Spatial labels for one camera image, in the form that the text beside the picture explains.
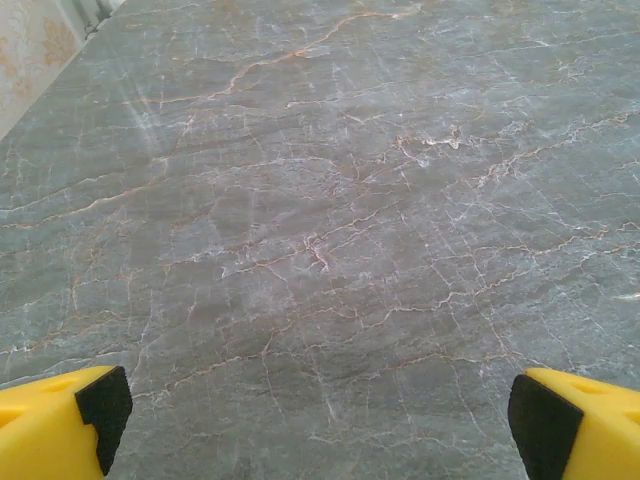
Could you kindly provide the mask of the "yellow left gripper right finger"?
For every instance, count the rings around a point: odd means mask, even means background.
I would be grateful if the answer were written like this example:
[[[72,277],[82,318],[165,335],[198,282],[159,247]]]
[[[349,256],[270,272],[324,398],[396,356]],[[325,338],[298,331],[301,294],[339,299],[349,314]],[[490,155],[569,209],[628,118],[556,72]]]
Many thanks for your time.
[[[545,368],[513,381],[508,423],[532,480],[639,478],[639,393]]]

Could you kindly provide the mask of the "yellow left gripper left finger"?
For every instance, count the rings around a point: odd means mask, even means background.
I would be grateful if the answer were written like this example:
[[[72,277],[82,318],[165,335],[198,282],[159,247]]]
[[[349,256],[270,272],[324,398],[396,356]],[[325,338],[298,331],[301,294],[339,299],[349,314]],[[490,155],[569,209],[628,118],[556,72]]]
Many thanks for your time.
[[[103,479],[133,401],[122,366],[97,366],[1,391],[3,479]]]

